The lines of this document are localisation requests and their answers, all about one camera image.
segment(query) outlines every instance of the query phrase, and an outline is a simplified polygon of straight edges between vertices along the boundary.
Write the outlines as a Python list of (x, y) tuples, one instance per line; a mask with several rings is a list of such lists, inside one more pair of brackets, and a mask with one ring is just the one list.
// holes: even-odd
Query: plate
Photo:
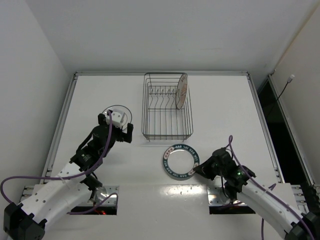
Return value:
[(180, 77), (178, 86), (176, 88), (176, 93), (175, 93), (176, 109), (180, 110), (184, 106), (187, 98), (187, 92), (188, 92), (188, 75), (184, 73)]

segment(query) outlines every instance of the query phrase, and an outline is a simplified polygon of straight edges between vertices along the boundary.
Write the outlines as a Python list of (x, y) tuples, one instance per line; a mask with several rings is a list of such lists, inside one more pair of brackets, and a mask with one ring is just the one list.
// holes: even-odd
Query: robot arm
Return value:
[(265, 219), (285, 240), (311, 239), (302, 221), (310, 229), (315, 239), (320, 239), (320, 218), (312, 212), (303, 214), (284, 202), (280, 197), (264, 187), (257, 186), (259, 179), (254, 172), (245, 166), (240, 167), (231, 158), (226, 148), (220, 148), (203, 164), (193, 170), (199, 175), (213, 180), (216, 176), (225, 178), (225, 193), (232, 200), (246, 203), (252, 210)]
[(109, 115), (98, 115), (99, 125), (81, 143), (70, 162), (54, 177), (55, 180), (49, 181), (19, 205), (12, 202), (5, 208), (3, 227), (13, 240), (41, 240), (45, 231), (58, 219), (89, 200), (102, 187), (92, 173), (102, 164), (102, 158), (115, 142), (131, 143), (134, 128), (128, 123), (127, 133), (123, 132), (122, 111), (114, 109), (108, 114), (112, 114), (112, 120)]

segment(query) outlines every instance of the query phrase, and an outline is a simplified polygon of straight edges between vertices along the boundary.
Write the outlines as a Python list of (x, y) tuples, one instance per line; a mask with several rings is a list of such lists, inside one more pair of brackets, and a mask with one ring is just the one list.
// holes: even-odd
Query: metal dish rack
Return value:
[(152, 141), (185, 141), (194, 132), (190, 90), (176, 107), (177, 86), (183, 72), (146, 73), (143, 82), (142, 134)]

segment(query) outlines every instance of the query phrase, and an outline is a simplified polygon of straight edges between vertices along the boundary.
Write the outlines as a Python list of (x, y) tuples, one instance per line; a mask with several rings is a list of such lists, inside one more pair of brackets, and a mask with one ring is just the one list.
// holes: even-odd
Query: white wall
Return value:
[[(71, 76), (54, 53), (24, 0), (0, 1), (0, 179), (39, 176)], [(23, 186), (12, 180), (5, 193), (18, 201)], [(0, 197), (0, 239), (5, 239)]]
[(26, 0), (79, 70), (246, 70), (256, 86), (316, 0)]
[(296, 132), (313, 179), (320, 184), (320, 7), (296, 37), (272, 76), (278, 94), (294, 80), (281, 100)]

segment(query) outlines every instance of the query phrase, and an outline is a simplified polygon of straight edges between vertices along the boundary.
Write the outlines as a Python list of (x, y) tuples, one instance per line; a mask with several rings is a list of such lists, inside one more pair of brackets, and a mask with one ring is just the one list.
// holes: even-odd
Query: white table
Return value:
[[(117, 216), (66, 216), (45, 239), (258, 239), (260, 217), (255, 214), (209, 215), (206, 185), (219, 183), (199, 176), (177, 181), (164, 172), (162, 156), (169, 144), (150, 145), (141, 132), (143, 79), (143, 74), (77, 78), (51, 175), (75, 154), (98, 124), (97, 115), (110, 105), (125, 105), (132, 111), (132, 143), (117, 142), (95, 171), (104, 185), (120, 186)], [(189, 74), (188, 84), (194, 133), (185, 144), (197, 151), (200, 163), (233, 135), (241, 163), (265, 184), (276, 183), (274, 161), (247, 76)], [(180, 195), (168, 190), (180, 184), (198, 185), (198, 191)], [(288, 184), (281, 184), (278, 191), (296, 206)], [(268, 226), (265, 239), (277, 237)]]

